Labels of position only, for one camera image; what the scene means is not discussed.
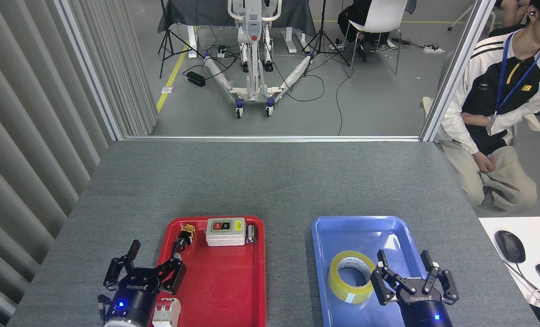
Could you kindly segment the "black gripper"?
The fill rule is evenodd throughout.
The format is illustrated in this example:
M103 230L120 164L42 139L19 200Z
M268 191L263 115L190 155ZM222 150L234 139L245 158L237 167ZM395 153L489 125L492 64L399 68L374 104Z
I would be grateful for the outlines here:
M106 325L150 325L160 290L176 295L180 289L187 271L180 251L187 246L188 238L178 237L169 259L156 269L135 268L134 260L141 247L139 240L132 241L126 255L113 258L104 277L104 287L108 291L116 290L106 313ZM118 283L123 268L127 275Z
M453 305L459 294L452 273L441 269L427 250L421 252L421 260L427 271L424 283L409 283L388 267L384 250L377 252L378 263L370 275L370 282L378 302L386 306L398 302L406 327L452 327L445 304ZM434 288L439 281L443 294Z

